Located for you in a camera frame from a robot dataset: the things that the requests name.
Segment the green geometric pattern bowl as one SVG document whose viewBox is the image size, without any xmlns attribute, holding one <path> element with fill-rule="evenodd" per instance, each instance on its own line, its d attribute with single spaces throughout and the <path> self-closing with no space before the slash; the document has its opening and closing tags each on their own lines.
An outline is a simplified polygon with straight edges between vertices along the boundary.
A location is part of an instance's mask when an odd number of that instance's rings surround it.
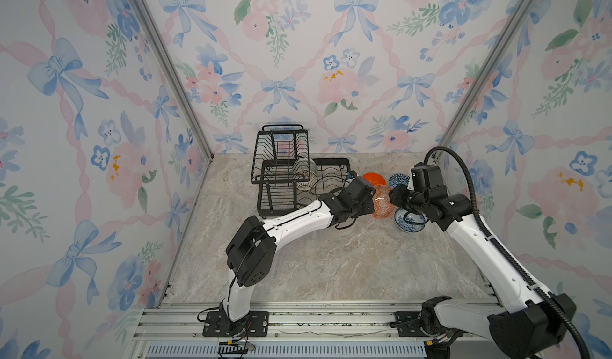
<svg viewBox="0 0 612 359">
<path fill-rule="evenodd" d="M 318 178 L 318 165 L 313 159 L 309 159 L 309 173 L 310 177 L 317 179 Z"/>
</svg>

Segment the black wire dish rack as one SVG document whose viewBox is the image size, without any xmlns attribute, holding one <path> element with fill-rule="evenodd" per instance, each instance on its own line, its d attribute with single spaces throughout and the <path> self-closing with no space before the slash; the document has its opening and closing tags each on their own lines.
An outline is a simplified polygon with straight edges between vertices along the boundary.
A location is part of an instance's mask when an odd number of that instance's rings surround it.
<svg viewBox="0 0 612 359">
<path fill-rule="evenodd" d="M 309 159 L 318 165 L 316 185 L 302 192 L 297 183 L 309 179 Z M 250 180 L 258 188 L 257 211 L 262 218 L 294 212 L 320 195 L 345 188 L 353 179 L 346 158 L 310 156 L 309 131 L 298 124 L 268 124 L 258 132 Z"/>
</svg>

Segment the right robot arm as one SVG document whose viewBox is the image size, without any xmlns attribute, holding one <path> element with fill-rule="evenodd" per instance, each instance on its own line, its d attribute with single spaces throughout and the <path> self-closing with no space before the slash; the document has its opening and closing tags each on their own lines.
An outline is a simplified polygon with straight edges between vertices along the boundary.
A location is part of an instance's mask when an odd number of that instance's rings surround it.
<svg viewBox="0 0 612 359">
<path fill-rule="evenodd" d="M 449 195 L 436 165 L 418 163 L 411 170 L 412 188 L 400 184 L 390 192 L 393 205 L 436 223 L 469 254 L 497 293 L 498 306 L 488 308 L 438 296 L 422 303 L 419 329 L 430 336 L 459 331 L 493 341 L 510 358 L 528 358 L 562 342 L 576 305 L 554 295 L 516 261 L 489 231 L 473 202 Z"/>
</svg>

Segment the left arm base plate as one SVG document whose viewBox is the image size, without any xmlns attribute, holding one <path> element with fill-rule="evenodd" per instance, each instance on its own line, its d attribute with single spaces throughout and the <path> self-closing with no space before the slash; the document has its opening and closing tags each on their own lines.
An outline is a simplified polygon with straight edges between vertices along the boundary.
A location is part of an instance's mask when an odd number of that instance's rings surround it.
<svg viewBox="0 0 612 359">
<path fill-rule="evenodd" d="M 204 338 L 265 338 L 269 329 L 269 313 L 250 311 L 245 317 L 232 322 L 224 310 L 207 311 L 203 320 Z"/>
</svg>

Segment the brown white pattern bowl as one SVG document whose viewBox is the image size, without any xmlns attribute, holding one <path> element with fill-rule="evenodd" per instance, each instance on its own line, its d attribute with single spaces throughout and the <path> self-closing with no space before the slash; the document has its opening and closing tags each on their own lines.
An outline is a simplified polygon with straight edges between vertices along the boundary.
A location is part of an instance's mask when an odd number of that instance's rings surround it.
<svg viewBox="0 0 612 359">
<path fill-rule="evenodd" d="M 309 192 L 317 183 L 317 176 L 311 173 L 307 181 L 301 181 L 297 183 L 297 188 L 302 192 Z"/>
</svg>

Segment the red geometric pattern bowl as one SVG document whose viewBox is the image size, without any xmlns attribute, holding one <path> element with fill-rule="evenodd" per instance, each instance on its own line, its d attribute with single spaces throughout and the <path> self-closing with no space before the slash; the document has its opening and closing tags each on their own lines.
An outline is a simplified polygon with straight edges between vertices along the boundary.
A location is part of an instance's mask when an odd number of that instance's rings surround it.
<svg viewBox="0 0 612 359">
<path fill-rule="evenodd" d="M 377 220 L 384 220 L 395 215 L 396 207 L 390 202 L 390 187 L 376 185 L 373 196 L 374 212 L 371 216 Z"/>
</svg>

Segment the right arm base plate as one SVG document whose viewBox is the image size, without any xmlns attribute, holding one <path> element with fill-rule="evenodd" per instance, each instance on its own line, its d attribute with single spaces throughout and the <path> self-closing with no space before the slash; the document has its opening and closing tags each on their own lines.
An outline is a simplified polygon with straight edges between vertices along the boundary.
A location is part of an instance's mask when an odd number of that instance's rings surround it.
<svg viewBox="0 0 612 359">
<path fill-rule="evenodd" d="M 424 311 L 398 311 L 394 313 L 395 321 L 390 323 L 392 329 L 398 330 L 401 338 L 451 339 L 462 337 L 464 332 L 440 324 L 434 314 Z"/>
</svg>

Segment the blue floral bowl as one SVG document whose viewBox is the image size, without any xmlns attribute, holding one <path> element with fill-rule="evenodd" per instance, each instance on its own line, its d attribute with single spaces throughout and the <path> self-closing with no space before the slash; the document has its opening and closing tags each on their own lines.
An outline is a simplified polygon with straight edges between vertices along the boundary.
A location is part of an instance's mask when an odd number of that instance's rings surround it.
<svg viewBox="0 0 612 359">
<path fill-rule="evenodd" d="M 429 220 L 424 216 L 405 209 L 397 209 L 394 215 L 396 226 L 406 233 L 417 233 L 422 231 L 429 223 Z"/>
</svg>

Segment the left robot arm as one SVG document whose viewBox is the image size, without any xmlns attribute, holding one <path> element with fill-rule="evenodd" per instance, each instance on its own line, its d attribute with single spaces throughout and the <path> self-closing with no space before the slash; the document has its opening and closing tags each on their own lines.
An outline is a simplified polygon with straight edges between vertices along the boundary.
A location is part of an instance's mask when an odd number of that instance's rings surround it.
<svg viewBox="0 0 612 359">
<path fill-rule="evenodd" d="M 226 248 L 230 286 L 221 312 L 232 323 L 250 313 L 253 287 L 269 274 L 274 256 L 291 242 L 374 212 L 375 187 L 363 177 L 324 193 L 311 204 L 271 220 L 244 220 Z"/>
</svg>

